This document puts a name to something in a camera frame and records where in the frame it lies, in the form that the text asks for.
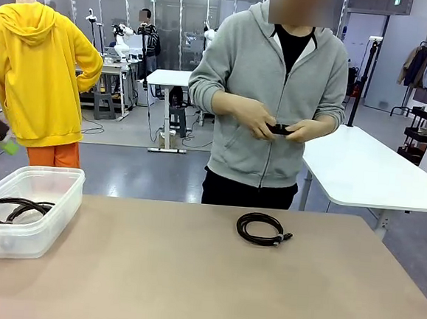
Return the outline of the person's right hand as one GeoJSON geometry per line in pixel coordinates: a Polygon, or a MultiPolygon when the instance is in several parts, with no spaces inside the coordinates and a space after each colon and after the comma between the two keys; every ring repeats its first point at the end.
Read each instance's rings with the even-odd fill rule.
{"type": "Polygon", "coordinates": [[[268,127],[273,127],[277,122],[263,103],[249,98],[238,97],[233,115],[240,124],[250,129],[256,139],[274,139],[274,134],[268,127]]]}

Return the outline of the person's left hand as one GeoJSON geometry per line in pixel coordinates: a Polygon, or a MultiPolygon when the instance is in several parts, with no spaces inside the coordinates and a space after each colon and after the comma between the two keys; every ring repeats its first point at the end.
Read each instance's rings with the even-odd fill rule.
{"type": "Polygon", "coordinates": [[[316,120],[303,120],[295,125],[286,127],[288,135],[285,137],[289,141],[297,141],[299,143],[305,143],[312,139],[318,138],[324,135],[324,124],[316,120]]]}

